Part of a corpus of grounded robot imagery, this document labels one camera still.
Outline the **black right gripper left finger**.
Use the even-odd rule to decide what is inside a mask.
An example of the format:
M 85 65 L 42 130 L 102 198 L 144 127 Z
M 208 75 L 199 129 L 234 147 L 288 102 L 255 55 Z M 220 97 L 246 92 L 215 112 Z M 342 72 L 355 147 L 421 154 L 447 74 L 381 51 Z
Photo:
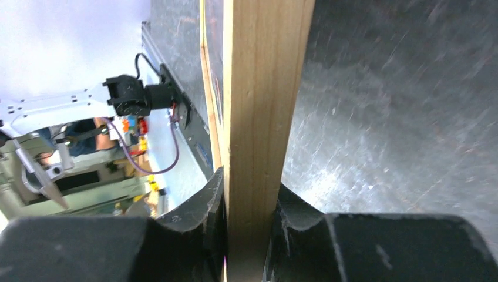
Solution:
M 220 281 L 226 250 L 223 170 L 157 219 L 48 216 L 1 233 L 2 281 Z

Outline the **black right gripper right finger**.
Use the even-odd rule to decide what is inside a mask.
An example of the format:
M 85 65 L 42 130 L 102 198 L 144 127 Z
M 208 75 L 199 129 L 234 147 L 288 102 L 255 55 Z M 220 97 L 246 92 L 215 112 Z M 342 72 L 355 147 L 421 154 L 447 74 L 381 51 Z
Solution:
M 281 186 L 264 281 L 496 281 L 481 234 L 449 214 L 323 213 Z

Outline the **wooden picture frame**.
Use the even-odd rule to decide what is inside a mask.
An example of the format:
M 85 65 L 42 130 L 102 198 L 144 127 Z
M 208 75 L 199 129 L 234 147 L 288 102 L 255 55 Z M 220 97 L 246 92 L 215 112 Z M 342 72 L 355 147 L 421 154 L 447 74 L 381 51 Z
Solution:
M 314 1 L 200 1 L 213 165 L 224 172 L 225 281 L 261 281 Z

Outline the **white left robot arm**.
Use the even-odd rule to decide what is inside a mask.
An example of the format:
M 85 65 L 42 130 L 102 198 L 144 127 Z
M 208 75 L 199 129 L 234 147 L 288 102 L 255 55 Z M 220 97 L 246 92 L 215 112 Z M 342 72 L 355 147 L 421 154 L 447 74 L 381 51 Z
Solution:
M 160 82 L 152 85 L 130 75 L 120 75 L 80 92 L 19 101 L 2 99 L 1 132 L 8 139 L 15 139 L 78 120 L 148 116 L 153 110 L 172 107 L 183 92 L 178 81 L 169 75 L 160 75 Z

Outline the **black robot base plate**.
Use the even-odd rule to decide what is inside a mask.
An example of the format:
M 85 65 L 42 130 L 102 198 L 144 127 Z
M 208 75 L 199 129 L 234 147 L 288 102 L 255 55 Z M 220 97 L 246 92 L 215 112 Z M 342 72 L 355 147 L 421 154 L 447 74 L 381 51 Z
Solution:
M 166 88 L 169 98 L 160 98 L 167 101 L 173 110 L 173 121 L 186 140 L 190 153 L 206 178 L 213 174 L 213 158 L 208 126 L 198 113 L 194 104 L 184 91 L 181 83 L 172 70 L 165 63 L 158 47 L 153 41 L 150 24 L 142 22 L 142 44 L 147 57 L 156 69 L 159 70 L 160 84 Z

